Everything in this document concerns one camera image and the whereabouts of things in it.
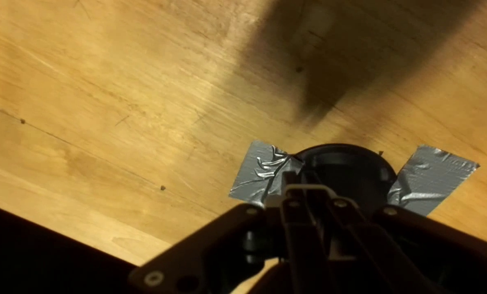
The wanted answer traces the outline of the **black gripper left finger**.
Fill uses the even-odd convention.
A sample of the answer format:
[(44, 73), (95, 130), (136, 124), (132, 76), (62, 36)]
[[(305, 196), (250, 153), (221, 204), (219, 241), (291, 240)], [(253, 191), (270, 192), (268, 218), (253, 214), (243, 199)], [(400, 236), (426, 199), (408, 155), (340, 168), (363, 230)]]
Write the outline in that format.
[(274, 210), (238, 204), (136, 267), (134, 294), (229, 294), (279, 254)]

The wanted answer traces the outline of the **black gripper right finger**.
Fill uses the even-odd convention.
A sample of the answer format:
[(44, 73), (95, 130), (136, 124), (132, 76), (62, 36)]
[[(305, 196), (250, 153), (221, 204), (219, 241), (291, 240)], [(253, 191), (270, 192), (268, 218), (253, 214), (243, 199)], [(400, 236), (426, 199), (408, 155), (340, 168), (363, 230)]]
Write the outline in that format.
[(394, 204), (286, 173), (281, 222), (292, 294), (487, 294), (487, 241)]

